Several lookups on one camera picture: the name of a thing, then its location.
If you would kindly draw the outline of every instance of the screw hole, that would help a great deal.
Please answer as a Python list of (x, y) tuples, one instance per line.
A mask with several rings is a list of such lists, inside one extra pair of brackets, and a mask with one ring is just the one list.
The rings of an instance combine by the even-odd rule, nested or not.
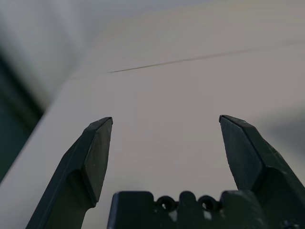
[(171, 212), (176, 208), (175, 201), (168, 196), (160, 197), (157, 200), (156, 205), (158, 209), (160, 209), (163, 212)]
[(216, 211), (218, 209), (218, 202), (210, 196), (200, 197), (198, 203), (206, 211)]

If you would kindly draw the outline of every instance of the white wall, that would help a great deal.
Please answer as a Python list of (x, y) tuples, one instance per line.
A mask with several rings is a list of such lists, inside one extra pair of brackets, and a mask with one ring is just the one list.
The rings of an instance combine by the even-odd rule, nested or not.
[(0, 0), (0, 47), (46, 108), (106, 22), (196, 2), (201, 0)]

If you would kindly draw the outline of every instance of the white surface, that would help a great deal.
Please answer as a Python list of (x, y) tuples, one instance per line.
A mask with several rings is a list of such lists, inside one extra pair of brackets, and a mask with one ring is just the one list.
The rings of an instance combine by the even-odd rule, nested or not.
[(111, 20), (209, 0), (0, 0), (0, 46), (46, 108)]
[[(244, 6), (240, 5), (240, 11), (235, 12), (239, 20), (249, 13), (244, 11)], [(257, 6), (256, 13), (263, 14), (264, 4), (261, 6)], [(106, 228), (111, 198), (116, 191), (148, 190), (155, 198), (170, 195), (178, 199), (183, 190), (192, 191), (197, 197), (207, 194), (219, 198), (223, 190), (235, 189), (218, 123), (221, 114), (233, 115), (255, 125), (305, 184), (305, 155), (273, 131), (274, 126), (280, 126), (283, 120), (289, 125), (293, 112), (304, 116), (304, 30), (302, 26), (295, 26), (291, 30), (297, 22), (305, 23), (305, 20), (301, 20), (305, 14), (300, 13), (304, 8), (298, 7), (294, 13), (287, 6), (285, 18), (289, 23), (282, 19), (279, 33), (275, 24), (269, 22), (279, 17), (273, 9), (281, 8), (283, 13), (285, 7), (275, 4), (268, 8), (269, 19), (264, 18), (264, 23), (258, 18), (249, 19), (244, 26), (232, 23), (231, 32), (223, 34), (228, 38), (227, 49), (231, 47), (232, 51), (238, 51), (249, 47), (258, 48), (208, 56), (201, 60), (104, 73), (115, 69), (115, 64), (116, 70), (137, 67), (165, 60), (164, 57), (168, 57), (166, 60), (174, 59), (175, 56), (181, 58), (183, 52), (166, 49), (165, 44), (169, 44), (169, 41), (165, 39), (137, 56), (133, 52), (137, 50), (136, 41), (139, 41), (139, 47), (155, 42), (155, 37), (145, 36), (140, 39), (140, 36), (133, 48), (128, 45), (130, 43), (119, 48), (115, 42), (109, 41), (114, 51), (111, 56), (112, 52), (102, 52), (110, 49), (105, 47), (107, 43), (97, 41), (74, 78), (64, 85), (0, 184), (2, 227), (26, 227), (63, 154), (90, 122), (105, 116), (112, 116), (114, 121), (108, 169), (100, 202), (96, 208), (87, 212), (83, 229)], [(198, 14), (196, 20), (200, 19), (199, 15), (205, 17), (204, 13)], [(300, 20), (291, 21), (296, 15)], [(163, 18), (163, 23), (167, 24), (170, 18)], [(163, 30), (159, 19), (150, 16), (146, 21), (147, 26), (155, 31), (158, 29), (154, 26)], [(219, 18), (223, 23), (227, 19)], [(209, 44), (218, 38), (219, 33), (215, 33), (213, 39), (213, 35), (208, 32), (210, 40), (202, 40), (191, 46), (198, 36), (194, 33), (195, 27), (198, 31), (204, 28), (204, 23), (194, 25), (192, 22), (194, 20), (187, 19), (184, 27), (169, 30), (170, 34), (167, 35), (175, 38), (176, 35), (182, 35), (183, 31), (189, 34), (181, 40), (177, 36), (176, 44), (175, 39), (172, 39), (173, 47), (185, 45), (187, 55), (183, 59), (196, 57), (192, 53), (204, 56), (207, 54), (205, 50), (216, 53), (226, 49), (225, 43), (210, 47)], [(213, 28), (213, 24), (216, 27), (221, 25), (218, 20), (209, 21), (209, 18), (205, 18), (204, 22), (210, 23), (210, 28)], [(130, 26), (136, 31), (132, 24), (131, 21), (126, 27)], [(194, 28), (188, 31), (187, 24)], [(257, 28), (257, 37), (261, 37), (261, 40), (243, 34), (247, 24), (254, 30)], [(268, 32), (268, 36), (263, 39), (264, 32)], [(117, 37), (125, 35), (128, 35), (125, 30), (117, 33)], [(282, 42), (281, 37), (291, 40)], [(117, 62), (112, 65), (107, 62), (109, 66), (105, 65), (107, 56)], [(134, 57), (134, 62), (130, 62), (129, 57)], [(96, 59), (93, 65), (87, 62), (90, 59)]]

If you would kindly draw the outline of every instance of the thin dark line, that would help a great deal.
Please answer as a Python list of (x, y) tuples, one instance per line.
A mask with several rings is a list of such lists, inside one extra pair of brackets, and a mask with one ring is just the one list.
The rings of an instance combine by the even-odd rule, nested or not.
[(221, 57), (221, 56), (228, 56), (228, 55), (233, 55), (233, 54), (240, 54), (240, 53), (245, 53), (245, 52), (268, 50), (268, 49), (272, 49), (272, 48), (277, 48), (279, 46), (295, 45), (295, 44), (304, 43), (304, 42), (305, 42), (305, 40), (285, 41), (285, 42), (278, 43), (276, 45), (268, 45), (268, 46), (263, 46), (263, 47), (243, 49), (243, 50), (237, 50), (237, 51), (232, 51), (232, 52), (223, 52), (223, 53), (217, 53), (217, 54), (210, 54), (210, 55), (206, 55), (206, 56), (194, 57), (194, 58), (189, 58), (189, 59), (182, 59), (182, 60), (177, 60), (177, 61), (170, 61), (170, 62), (164, 62), (164, 63), (151, 64), (151, 65), (146, 65), (146, 66), (137, 67), (137, 68), (129, 68), (129, 69), (117, 70), (117, 71), (108, 72), (108, 73), (119, 73), (119, 72), (124, 72), (124, 71), (129, 71), (129, 70), (135, 70), (135, 69), (141, 69), (141, 68), (149, 68), (149, 67), (161, 66), (161, 65), (172, 64), (172, 63), (180, 63), (180, 62), (186, 62), (186, 61), (197, 61), (197, 60), (204, 60), (204, 59), (210, 59), (210, 58)]

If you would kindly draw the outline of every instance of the black plastic part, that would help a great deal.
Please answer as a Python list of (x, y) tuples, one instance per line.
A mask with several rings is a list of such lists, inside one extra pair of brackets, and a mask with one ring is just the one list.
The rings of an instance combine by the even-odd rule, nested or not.
[(224, 192), (215, 211), (204, 210), (201, 201), (187, 191), (180, 194), (179, 202), (171, 211), (159, 208), (160, 199), (154, 202), (150, 192), (116, 193), (107, 229), (269, 228), (259, 203), (249, 190)]
[(219, 121), (238, 189), (255, 193), (271, 228), (305, 228), (305, 188), (281, 155), (246, 121)]
[(91, 123), (62, 157), (27, 229), (80, 229), (99, 201), (106, 174), (112, 118)]

